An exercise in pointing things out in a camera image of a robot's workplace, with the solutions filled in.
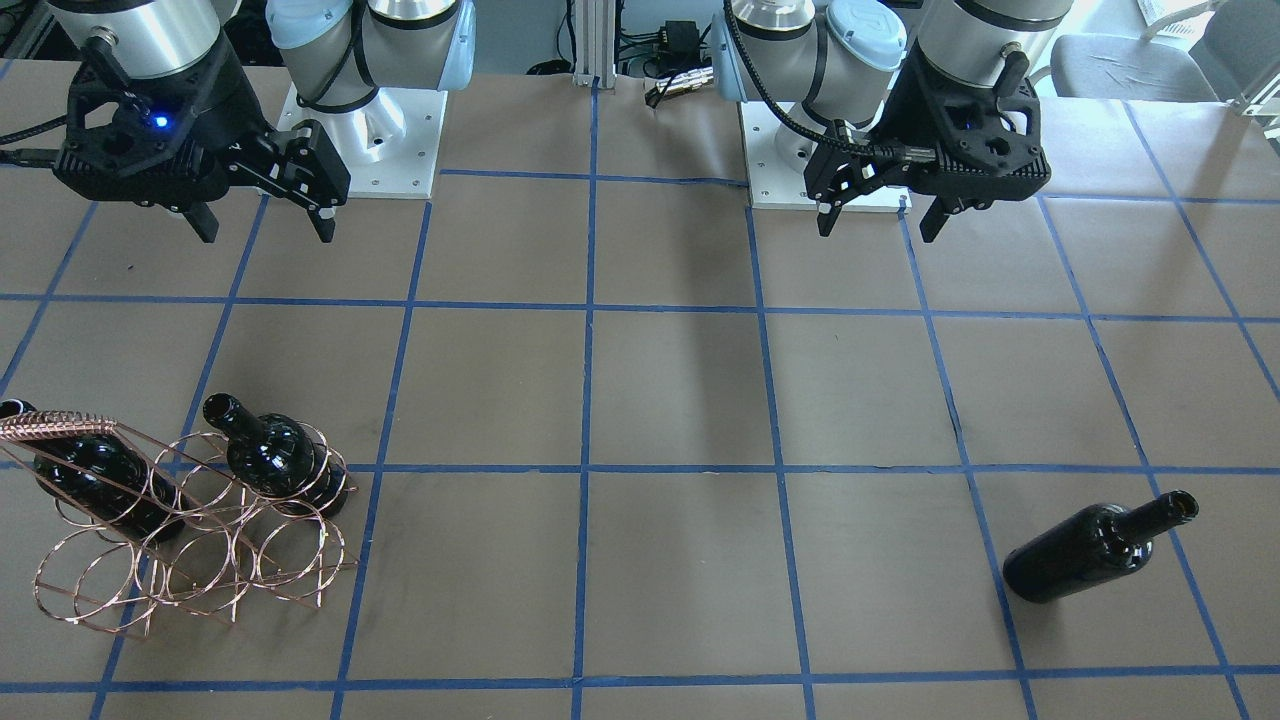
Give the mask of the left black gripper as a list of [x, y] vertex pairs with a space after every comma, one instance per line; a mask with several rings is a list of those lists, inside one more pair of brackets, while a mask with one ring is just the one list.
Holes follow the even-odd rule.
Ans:
[[951, 215], [1029, 199], [1050, 182], [1030, 60], [1019, 45], [995, 60], [993, 86], [973, 87], [913, 47], [865, 142], [837, 149], [828, 128], [804, 170], [819, 237], [831, 237], [844, 205], [886, 186], [933, 196], [919, 220], [922, 242], [933, 243]]

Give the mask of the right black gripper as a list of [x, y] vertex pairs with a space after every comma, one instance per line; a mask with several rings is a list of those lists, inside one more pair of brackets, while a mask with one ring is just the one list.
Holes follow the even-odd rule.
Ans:
[[180, 213], [204, 243], [220, 231], [209, 204], [252, 186], [300, 205], [319, 240], [334, 240], [346, 164], [317, 122], [278, 129], [268, 120], [228, 41], [156, 79], [128, 77], [104, 40], [90, 40], [82, 56], [52, 167], [64, 184], [93, 201]]

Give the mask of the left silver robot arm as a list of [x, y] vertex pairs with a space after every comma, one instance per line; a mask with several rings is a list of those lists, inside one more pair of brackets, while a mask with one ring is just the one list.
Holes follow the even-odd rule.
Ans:
[[716, 82], [763, 102], [800, 152], [817, 229], [884, 187], [932, 197], [920, 234], [1052, 170], [1030, 65], [1069, 1], [925, 1], [908, 28], [882, 1], [724, 1], [712, 24]]

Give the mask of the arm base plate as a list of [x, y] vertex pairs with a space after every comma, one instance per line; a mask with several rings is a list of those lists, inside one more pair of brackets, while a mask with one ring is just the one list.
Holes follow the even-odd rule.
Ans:
[[326, 114], [301, 108], [291, 86], [278, 120], [284, 129], [306, 119], [323, 124], [349, 170], [349, 199], [429, 200], [449, 96], [380, 88], [364, 108]]
[[764, 102], [739, 105], [742, 127], [742, 149], [748, 167], [751, 205], [755, 209], [815, 211], [808, 196], [803, 170], [806, 152], [801, 138], [791, 140]]

